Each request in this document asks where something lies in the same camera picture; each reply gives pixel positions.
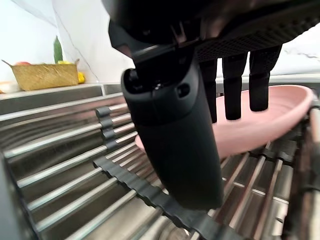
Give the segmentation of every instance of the dish rack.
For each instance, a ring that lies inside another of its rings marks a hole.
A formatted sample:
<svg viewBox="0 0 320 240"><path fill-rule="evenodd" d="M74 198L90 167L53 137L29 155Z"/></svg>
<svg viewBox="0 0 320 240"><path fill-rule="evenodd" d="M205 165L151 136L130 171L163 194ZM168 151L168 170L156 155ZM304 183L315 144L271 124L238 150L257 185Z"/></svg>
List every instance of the dish rack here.
<svg viewBox="0 0 320 240"><path fill-rule="evenodd" d="M104 106L107 128L96 117ZM318 238L319 126L315 101L285 136L221 160L225 197L207 213L217 226L212 239ZM206 226L199 223L200 234L176 227L166 209L147 206L94 167L93 161L111 161L168 194L134 143L121 93L15 114L1 122L0 133L1 239L203 239ZM104 141L110 136L112 145Z"/></svg>

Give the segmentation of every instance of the black plastic housing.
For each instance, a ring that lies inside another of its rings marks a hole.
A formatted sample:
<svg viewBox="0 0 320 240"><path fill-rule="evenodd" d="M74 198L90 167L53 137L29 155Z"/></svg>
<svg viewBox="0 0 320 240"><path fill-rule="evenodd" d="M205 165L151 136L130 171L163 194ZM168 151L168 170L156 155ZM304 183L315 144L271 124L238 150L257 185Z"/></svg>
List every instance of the black plastic housing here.
<svg viewBox="0 0 320 240"><path fill-rule="evenodd" d="M220 159L198 64L180 81L146 92L121 80L132 121L156 173L185 208L215 209L223 200Z"/></svg>

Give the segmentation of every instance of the stainless steel sink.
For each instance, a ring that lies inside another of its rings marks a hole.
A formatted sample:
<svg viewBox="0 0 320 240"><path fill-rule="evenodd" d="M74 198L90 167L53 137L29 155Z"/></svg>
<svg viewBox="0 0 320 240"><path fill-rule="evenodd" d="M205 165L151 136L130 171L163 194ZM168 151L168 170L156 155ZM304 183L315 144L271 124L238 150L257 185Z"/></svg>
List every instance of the stainless steel sink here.
<svg viewBox="0 0 320 240"><path fill-rule="evenodd" d="M108 149L101 138L95 116L101 106L112 111L116 149ZM313 121L319 116L315 113ZM160 208L147 206L134 190L94 168L92 161L106 156L164 188L133 142L137 133L121 93L5 114L0 116L0 133L4 157L0 208L7 210L6 216L12 215L11 229L16 226L6 239L200 239L196 231L177 228ZM295 178L308 165L304 159L308 154L301 151L310 151L317 134L308 126L303 146L290 140L297 149L296 168L249 152L222 159L225 199L220 209L208 212L212 220L249 239L280 239L291 196L299 185ZM265 147L272 150L279 144ZM3 221L0 233L5 229Z"/></svg>

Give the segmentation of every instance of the robotic arm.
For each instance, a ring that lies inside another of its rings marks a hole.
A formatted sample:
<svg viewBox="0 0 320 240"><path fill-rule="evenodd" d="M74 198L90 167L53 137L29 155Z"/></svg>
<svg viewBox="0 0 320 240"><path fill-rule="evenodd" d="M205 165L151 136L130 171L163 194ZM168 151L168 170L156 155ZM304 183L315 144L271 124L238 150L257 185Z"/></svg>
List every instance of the robotic arm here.
<svg viewBox="0 0 320 240"><path fill-rule="evenodd" d="M185 208L220 207L223 183L212 131L217 58L226 118L241 117L248 52L250 109L267 109L270 71L282 44L320 22L320 1L102 2L112 46L136 66L123 73L122 91L159 178Z"/></svg>

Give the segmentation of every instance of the red apple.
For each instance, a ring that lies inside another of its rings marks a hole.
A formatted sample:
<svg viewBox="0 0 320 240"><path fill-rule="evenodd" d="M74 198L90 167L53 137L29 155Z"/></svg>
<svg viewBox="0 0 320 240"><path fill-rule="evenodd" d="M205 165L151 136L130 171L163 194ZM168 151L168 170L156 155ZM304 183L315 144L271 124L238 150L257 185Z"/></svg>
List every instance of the red apple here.
<svg viewBox="0 0 320 240"><path fill-rule="evenodd" d="M16 64L17 65L31 65L30 63L28 63L27 61L18 61Z"/></svg>

